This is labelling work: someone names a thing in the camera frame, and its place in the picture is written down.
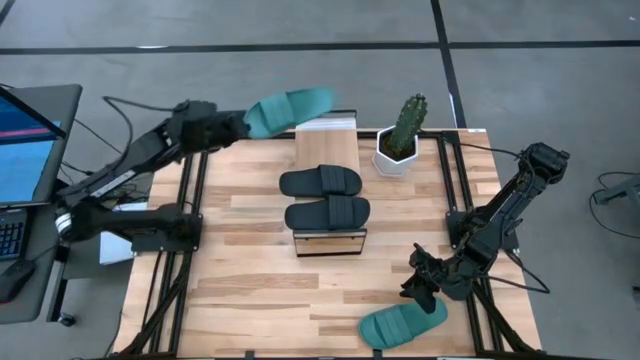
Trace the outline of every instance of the desk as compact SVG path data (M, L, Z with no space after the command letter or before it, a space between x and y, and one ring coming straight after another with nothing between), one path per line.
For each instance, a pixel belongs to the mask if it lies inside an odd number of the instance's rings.
M489 146L484 131L460 130L459 136L462 142ZM255 350L257 357L371 357L356 324L375 310L411 301L398 293L413 273L408 265L412 244L422 244L437 257L450 256L452 249L436 141L420 140L418 160L402 179L378 175L371 162L374 139L359 139L358 147L360 196L371 202L366 244L361 255L324 258L297 258L284 225L284 210L294 200L280 194L278 178L294 169L293 140L244 141L210 155L201 209L205 230L193 256L178 357L243 357L246 350ZM457 203L464 204L450 147L447 154ZM473 201L485 204L500 189L492 154L463 148L463 155ZM175 201L180 173L175 165L156 174L151 206ZM116 351L140 329L155 259L156 254L144 254L134 260ZM504 254L491 274L523 282L522 272ZM492 286L505 318L525 342L539 348L527 292L502 283ZM465 302L440 297L448 320L385 356L475 354ZM478 306L489 349L486 315ZM168 344L172 316L170 310L161 351Z
M79 85L11 89L11 93L45 118L50 121L59 121L60 127L67 134L71 132L81 92L82 88ZM58 170L68 139L67 136L67 139L55 141L40 182L36 187L36 192L50 194L55 190ZM28 224L30 234L25 258L32 259L56 243L58 232L53 222L55 211L55 205L30 209ZM55 251L41 256L36 261L34 274L18 296L12 302L0 305L0 324L32 321L38 317L55 256ZM12 263L12 261L0 262L0 272L3 272Z

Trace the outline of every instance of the computer mouse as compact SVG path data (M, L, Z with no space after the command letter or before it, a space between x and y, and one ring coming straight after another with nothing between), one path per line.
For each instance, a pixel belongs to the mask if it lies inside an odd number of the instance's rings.
M18 259L0 274L0 303L11 302L36 270L36 263Z

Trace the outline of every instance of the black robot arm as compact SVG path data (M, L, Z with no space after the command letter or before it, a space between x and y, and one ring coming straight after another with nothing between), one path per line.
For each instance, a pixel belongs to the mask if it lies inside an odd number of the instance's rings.
M504 239L522 222L520 214L548 184L562 179L568 159L565 151L543 143L529 146L520 154L518 173L486 206L449 221L452 244L457 244L452 257L436 259L414 244L409 264L415 273L402 285L401 295L415 298L429 313L435 310L433 293L439 290L453 300L466 299L474 279L489 272L505 247Z
M62 240L90 239L111 231L132 241L132 251L197 249L202 219L177 204L156 210L113 212L105 196L139 174L157 171L199 152L215 152L247 138L244 111L218 111L215 103L185 101L170 118L132 142L121 158L56 194Z

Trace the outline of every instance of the slide sandal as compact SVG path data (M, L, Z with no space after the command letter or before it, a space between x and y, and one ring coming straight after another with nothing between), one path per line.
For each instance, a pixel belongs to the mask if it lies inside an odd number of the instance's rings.
M289 205L284 222L293 230L358 229L367 222L370 212L366 199L330 195L326 200Z
M333 91L315 88L276 94L260 100L244 116L249 138L267 139L314 119L333 107Z
M391 349L415 339L447 320L447 308L436 298L436 310L427 314L416 302L371 313L358 324L362 340L373 349Z
M352 196L360 190L362 179L358 173L337 165L320 165L315 169L290 171L280 176L280 191L286 196Z

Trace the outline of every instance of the gray concrete floor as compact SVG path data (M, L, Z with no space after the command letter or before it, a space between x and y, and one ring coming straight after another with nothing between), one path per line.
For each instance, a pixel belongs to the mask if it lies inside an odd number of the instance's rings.
M441 2L451 41L640 39L635 0ZM0 27L0 48L435 40L426 0L17 0ZM549 296L530 295L544 348L636 359L640 311L631 287L640 285L640 241L600 229L587 199L597 174L638 171L640 48L456 50L452 56L469 127L487 128L496 147L517 151L544 141L572 154L565 180L527 209L518 230L524 261L552 289ZM430 102L427 126L454 124L438 50L2 55L0 82L81 84L78 118L116 146L124 145L124 124L102 95L162 106L206 99L231 109L285 89L332 86L338 107L358 109L359 126L380 127L393 122L406 96L421 91ZM137 135L162 120L127 112ZM67 161L96 169L101 164L89 159L115 156L74 127ZM500 179L508 180L512 159L496 156L496 162ZM637 214L627 210L624 201L596 208L612 227L640 234ZM2 359L101 356L127 279L114 271L71 282L64 310L78 316L75 327L45 324L44 313L32 323L0 326Z

